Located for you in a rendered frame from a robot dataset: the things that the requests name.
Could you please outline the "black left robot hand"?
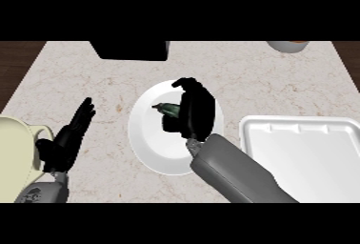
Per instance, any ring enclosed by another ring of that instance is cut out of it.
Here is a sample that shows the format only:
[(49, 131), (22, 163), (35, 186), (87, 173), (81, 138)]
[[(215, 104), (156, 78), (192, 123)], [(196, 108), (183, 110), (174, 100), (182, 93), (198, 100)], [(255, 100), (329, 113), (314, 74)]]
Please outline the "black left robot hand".
[(46, 173), (66, 173), (74, 166), (84, 134), (96, 114), (92, 98), (78, 106), (72, 121), (63, 126), (53, 140), (38, 139), (35, 146), (44, 161)]

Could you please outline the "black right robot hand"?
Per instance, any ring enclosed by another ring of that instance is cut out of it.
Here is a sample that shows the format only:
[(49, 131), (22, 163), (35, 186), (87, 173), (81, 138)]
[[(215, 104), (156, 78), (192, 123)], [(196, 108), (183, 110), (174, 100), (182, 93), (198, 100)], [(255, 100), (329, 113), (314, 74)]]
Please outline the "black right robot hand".
[(171, 87), (182, 87), (179, 117), (162, 116), (165, 132), (179, 132), (182, 137), (204, 142), (211, 134), (215, 120), (215, 98), (202, 84), (192, 78), (180, 78)]

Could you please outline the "dark green eggplant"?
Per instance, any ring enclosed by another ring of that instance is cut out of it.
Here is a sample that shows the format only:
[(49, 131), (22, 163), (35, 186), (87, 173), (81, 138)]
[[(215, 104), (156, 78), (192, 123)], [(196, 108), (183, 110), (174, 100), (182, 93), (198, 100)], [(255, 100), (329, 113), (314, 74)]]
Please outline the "dark green eggplant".
[(159, 103), (158, 105), (152, 106), (158, 112), (170, 117), (179, 117), (180, 106), (171, 103)]

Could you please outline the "white oval plate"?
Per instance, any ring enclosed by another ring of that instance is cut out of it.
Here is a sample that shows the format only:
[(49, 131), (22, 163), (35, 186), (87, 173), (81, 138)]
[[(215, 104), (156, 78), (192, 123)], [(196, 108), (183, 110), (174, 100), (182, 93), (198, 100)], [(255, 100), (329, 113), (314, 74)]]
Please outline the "white oval plate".
[[(143, 165), (156, 173), (183, 175), (192, 172), (193, 160), (186, 148), (187, 139), (179, 132), (162, 129), (162, 114), (153, 105), (159, 103), (180, 104), (183, 88), (171, 87), (177, 80), (155, 85), (139, 97), (128, 121), (128, 137), (134, 155)], [(211, 133), (224, 133), (224, 115), (215, 100), (215, 120)]]

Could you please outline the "white foam tray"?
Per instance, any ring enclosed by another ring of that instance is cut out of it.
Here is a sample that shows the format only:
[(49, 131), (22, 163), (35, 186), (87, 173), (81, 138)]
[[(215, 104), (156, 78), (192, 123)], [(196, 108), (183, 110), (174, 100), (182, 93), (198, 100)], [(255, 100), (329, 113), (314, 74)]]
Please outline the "white foam tray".
[(303, 203), (360, 203), (360, 122), (347, 117), (248, 115), (241, 149)]

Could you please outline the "black box appliance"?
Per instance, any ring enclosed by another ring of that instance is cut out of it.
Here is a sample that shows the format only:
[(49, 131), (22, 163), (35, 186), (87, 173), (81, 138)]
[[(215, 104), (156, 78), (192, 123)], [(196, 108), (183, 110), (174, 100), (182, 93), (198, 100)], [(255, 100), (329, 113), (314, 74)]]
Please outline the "black box appliance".
[(168, 41), (92, 41), (93, 49), (102, 59), (165, 61)]

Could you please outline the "grey round bowl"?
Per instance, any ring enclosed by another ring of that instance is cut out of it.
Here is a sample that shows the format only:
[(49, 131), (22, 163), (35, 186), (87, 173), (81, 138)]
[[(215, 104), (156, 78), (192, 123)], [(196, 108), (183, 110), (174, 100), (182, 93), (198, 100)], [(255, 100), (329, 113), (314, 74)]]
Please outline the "grey round bowl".
[(297, 53), (308, 46), (308, 41), (269, 41), (269, 46), (279, 52)]

